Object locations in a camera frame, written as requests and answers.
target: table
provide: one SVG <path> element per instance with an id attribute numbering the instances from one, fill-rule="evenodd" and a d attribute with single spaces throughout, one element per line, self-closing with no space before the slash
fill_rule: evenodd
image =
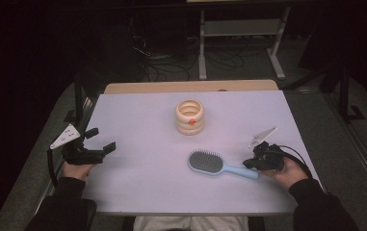
<path id="1" fill-rule="evenodd" d="M 188 3 L 201 2 L 223 2 L 213 0 L 187 0 Z M 269 19 L 249 19 L 249 20 L 217 20 L 206 21 L 204 10 L 200 16 L 200 48 L 198 55 L 198 76 L 200 80 L 207 79 L 206 61 L 204 55 L 204 39 L 205 37 L 221 37 L 221 36 L 275 36 L 272 47 L 267 49 L 271 64 L 273 65 L 276 77 L 284 79 L 285 74 L 276 57 L 279 43 L 285 29 L 286 21 L 290 12 L 290 7 L 285 7 L 281 17 Z"/>
<path id="2" fill-rule="evenodd" d="M 195 136 L 184 136 L 174 127 L 174 107 L 186 98 L 199 100 L 205 109 L 205 128 Z M 248 148 L 252 135 L 274 125 L 277 132 L 267 142 L 297 149 L 318 179 L 274 81 L 109 85 L 88 128 L 97 127 L 99 135 L 85 145 L 97 149 L 116 141 L 118 148 L 91 173 L 84 197 L 98 204 L 98 212 L 122 216 L 292 213 L 296 207 L 292 196 L 266 176 L 258 180 L 231 173 L 209 176 L 188 167 L 190 152 L 199 148 L 218 152 L 228 164 L 240 167 L 252 157 Z"/>

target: stacked rings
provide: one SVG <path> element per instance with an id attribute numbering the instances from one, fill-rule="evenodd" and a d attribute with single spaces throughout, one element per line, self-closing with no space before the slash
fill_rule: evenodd
<path id="1" fill-rule="evenodd" d="M 204 109 L 200 102 L 188 99 L 176 106 L 176 127 L 184 135 L 195 135 L 204 127 Z"/>

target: black sleeve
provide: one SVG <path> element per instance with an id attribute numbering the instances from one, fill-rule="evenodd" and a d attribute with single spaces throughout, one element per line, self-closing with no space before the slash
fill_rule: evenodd
<path id="1" fill-rule="evenodd" d="M 298 202 L 294 212 L 295 231 L 358 230 L 339 199 L 324 193 L 317 180 L 301 180 L 289 189 L 289 193 Z"/>
<path id="2" fill-rule="evenodd" d="M 81 199 L 85 181 L 60 178 L 52 196 L 41 202 L 26 231 L 82 231 L 87 227 L 87 207 Z"/>

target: hand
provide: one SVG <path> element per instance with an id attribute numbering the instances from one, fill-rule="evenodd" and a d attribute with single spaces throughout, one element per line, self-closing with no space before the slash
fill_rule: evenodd
<path id="1" fill-rule="evenodd" d="M 281 171 L 275 170 L 261 170 L 264 175 L 274 178 L 277 182 L 283 185 L 287 190 L 299 182 L 300 180 L 307 179 L 306 173 L 302 168 L 294 161 L 284 157 L 284 168 Z"/>
<path id="2" fill-rule="evenodd" d="M 90 174 L 90 170 L 96 165 L 70 165 L 64 162 L 63 174 L 65 177 L 72 177 L 79 180 L 85 180 Z"/>

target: blue hair brush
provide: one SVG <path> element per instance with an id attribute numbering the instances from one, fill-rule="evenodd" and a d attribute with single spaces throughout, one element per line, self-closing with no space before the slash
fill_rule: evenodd
<path id="1" fill-rule="evenodd" d="M 228 171 L 252 180 L 258 179 L 259 176 L 256 170 L 225 164 L 220 155 L 206 150 L 196 150 L 192 152 L 189 158 L 189 166 L 194 171 L 209 175 L 218 175 Z"/>

